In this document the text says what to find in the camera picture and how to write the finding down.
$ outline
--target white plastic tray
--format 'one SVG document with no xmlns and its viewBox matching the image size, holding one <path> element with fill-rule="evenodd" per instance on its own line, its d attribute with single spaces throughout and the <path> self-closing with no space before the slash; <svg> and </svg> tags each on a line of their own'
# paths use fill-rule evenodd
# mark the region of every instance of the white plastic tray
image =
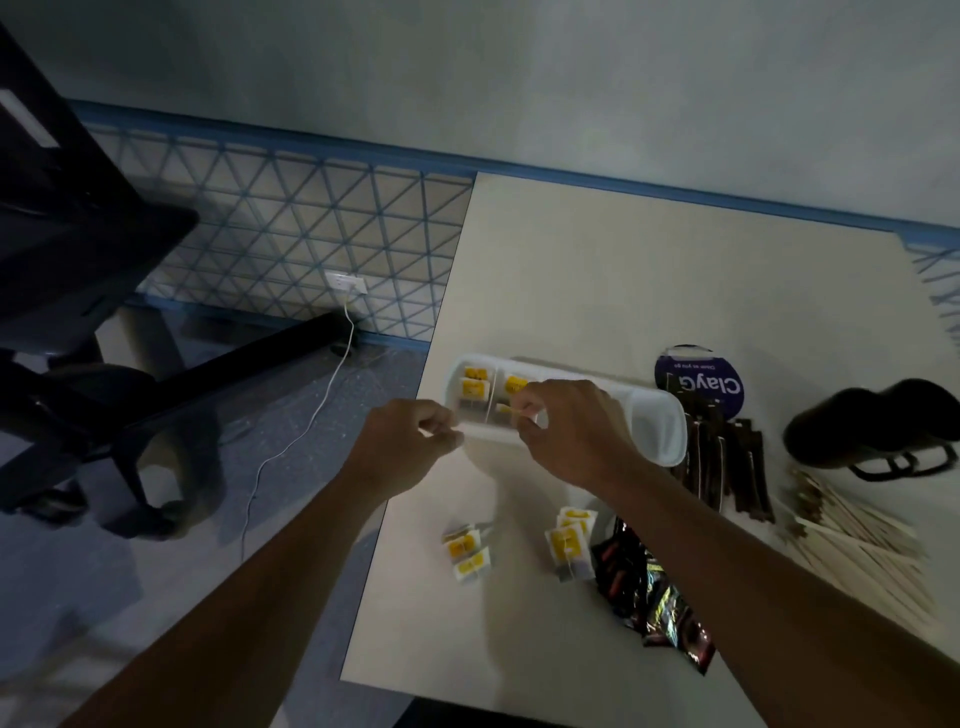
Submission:
<svg viewBox="0 0 960 728">
<path fill-rule="evenodd" d="M 461 399 L 461 379 L 467 366 L 480 366 L 488 370 L 492 391 L 487 401 Z M 589 379 L 620 402 L 630 435 L 640 454 L 666 468 L 677 465 L 686 455 L 684 409 L 677 398 L 668 392 L 479 353 L 468 353 L 458 358 L 446 383 L 444 404 L 457 413 L 460 429 L 465 435 L 521 444 L 520 436 L 511 427 L 509 415 L 498 415 L 495 411 L 498 402 L 509 401 L 504 383 L 510 375 L 527 381 Z M 541 427 L 546 427 L 547 413 L 541 412 L 536 422 Z"/>
</svg>

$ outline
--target office chair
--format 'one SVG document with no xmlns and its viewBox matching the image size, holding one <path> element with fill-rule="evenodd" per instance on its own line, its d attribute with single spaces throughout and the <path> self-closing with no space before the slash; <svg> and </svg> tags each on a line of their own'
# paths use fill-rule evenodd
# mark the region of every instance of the office chair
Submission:
<svg viewBox="0 0 960 728">
<path fill-rule="evenodd" d="M 344 314 L 155 381 L 104 364 L 94 332 L 198 222 L 147 202 L 0 26 L 0 430 L 29 447 L 0 466 L 0 511 L 53 526 L 85 513 L 124 537 L 163 539 L 182 501 L 147 503 L 136 462 L 178 418 L 326 346 Z M 47 357 L 37 374 L 17 352 Z"/>
</svg>

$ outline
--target wall socket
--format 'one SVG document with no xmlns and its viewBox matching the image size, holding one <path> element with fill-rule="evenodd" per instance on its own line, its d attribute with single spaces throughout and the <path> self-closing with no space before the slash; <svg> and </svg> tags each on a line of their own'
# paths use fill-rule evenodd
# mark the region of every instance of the wall socket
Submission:
<svg viewBox="0 0 960 728">
<path fill-rule="evenodd" d="M 350 291 L 352 293 L 367 293 L 367 282 L 362 276 L 352 276 L 349 273 L 340 271 L 324 271 L 326 283 L 338 291 Z"/>
</svg>

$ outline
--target mug handle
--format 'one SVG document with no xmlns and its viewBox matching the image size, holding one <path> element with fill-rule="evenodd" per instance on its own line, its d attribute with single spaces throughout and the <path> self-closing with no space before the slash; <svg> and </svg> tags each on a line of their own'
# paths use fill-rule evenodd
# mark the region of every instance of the mug handle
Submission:
<svg viewBox="0 0 960 728">
<path fill-rule="evenodd" d="M 957 453 L 950 445 L 944 445 L 944 454 L 947 456 L 947 459 L 944 460 L 940 465 L 935 465 L 932 468 L 926 468 L 921 471 L 914 471 L 910 474 L 910 477 L 927 477 L 928 475 L 935 475 L 937 473 L 944 473 L 953 468 L 957 464 Z"/>
<path fill-rule="evenodd" d="M 890 465 L 890 471 L 888 473 L 867 473 L 866 471 L 861 471 L 855 465 L 851 465 L 850 469 L 858 478 L 861 480 L 867 480 L 871 483 L 882 483 L 888 480 L 897 480 L 901 477 L 909 477 L 913 475 L 917 471 L 917 466 L 920 465 L 920 462 L 909 452 L 902 452 L 900 455 L 904 460 L 906 460 L 906 468 L 901 468 L 899 465 L 897 465 L 896 458 L 888 457 L 886 459 L 887 463 Z"/>
</svg>

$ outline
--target charger cable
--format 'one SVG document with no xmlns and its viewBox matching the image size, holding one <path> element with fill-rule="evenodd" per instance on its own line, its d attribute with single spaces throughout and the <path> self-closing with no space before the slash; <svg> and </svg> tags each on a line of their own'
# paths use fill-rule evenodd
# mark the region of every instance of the charger cable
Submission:
<svg viewBox="0 0 960 728">
<path fill-rule="evenodd" d="M 307 423 L 306 428 L 301 432 L 297 437 L 290 441 L 289 445 L 286 448 L 282 449 L 276 455 L 272 455 L 260 463 L 260 467 L 256 469 L 256 479 L 253 482 L 253 490 L 250 492 L 250 497 L 247 498 L 247 515 L 243 521 L 243 531 L 240 532 L 240 564 L 244 563 L 246 558 L 247 550 L 247 529 L 250 528 L 250 511 L 253 507 L 253 500 L 256 498 L 256 492 L 260 488 L 260 474 L 263 473 L 263 468 L 271 460 L 276 460 L 278 457 L 282 457 L 286 454 L 287 450 L 290 449 L 293 445 L 303 439 L 307 432 L 310 431 L 310 428 L 317 421 L 317 415 L 320 414 L 320 410 L 324 408 L 327 398 L 330 396 L 330 387 L 333 386 L 333 380 L 337 378 L 337 373 L 340 372 L 340 368 L 344 365 L 344 362 L 347 361 L 347 357 L 350 354 L 350 346 L 353 344 L 353 332 L 356 330 L 356 324 L 353 323 L 353 319 L 350 318 L 350 313 L 347 311 L 347 303 L 349 302 L 350 295 L 347 293 L 347 297 L 344 300 L 344 315 L 347 317 L 347 320 L 350 322 L 350 336 L 347 339 L 347 350 L 344 352 L 344 355 L 341 357 L 340 362 L 337 364 L 337 368 L 333 370 L 333 374 L 330 376 L 330 381 L 326 384 L 326 392 L 324 392 L 324 398 L 320 400 L 320 404 L 317 406 L 317 409 L 313 411 L 313 416 L 310 418 L 310 422 Z"/>
</svg>

